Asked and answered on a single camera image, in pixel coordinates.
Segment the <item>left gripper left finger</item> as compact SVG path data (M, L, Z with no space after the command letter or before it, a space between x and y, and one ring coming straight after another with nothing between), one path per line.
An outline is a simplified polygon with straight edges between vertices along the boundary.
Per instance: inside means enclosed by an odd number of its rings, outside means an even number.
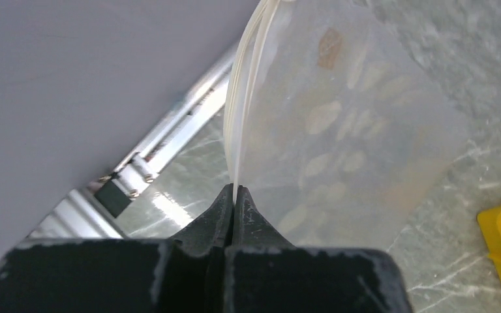
M233 232L233 184L225 185L212 204L170 237L181 248L225 247Z

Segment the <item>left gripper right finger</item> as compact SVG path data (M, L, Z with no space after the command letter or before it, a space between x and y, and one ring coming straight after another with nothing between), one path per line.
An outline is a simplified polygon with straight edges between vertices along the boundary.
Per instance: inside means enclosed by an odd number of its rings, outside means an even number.
M258 211L248 188L239 186L232 211L233 246L294 248Z

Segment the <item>aluminium frame rail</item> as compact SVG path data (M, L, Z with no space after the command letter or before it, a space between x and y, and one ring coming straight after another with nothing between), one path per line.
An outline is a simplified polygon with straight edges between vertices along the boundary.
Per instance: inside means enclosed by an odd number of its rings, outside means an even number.
M224 106L236 50L228 48L112 172L98 179L95 191L71 190L28 238L125 238L116 218Z

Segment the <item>clear zip top bag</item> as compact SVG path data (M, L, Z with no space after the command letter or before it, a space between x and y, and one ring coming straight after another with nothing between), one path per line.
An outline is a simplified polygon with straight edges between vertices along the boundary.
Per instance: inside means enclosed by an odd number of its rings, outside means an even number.
M439 86L353 1L259 2L223 134L231 182L293 244L378 249L467 137Z

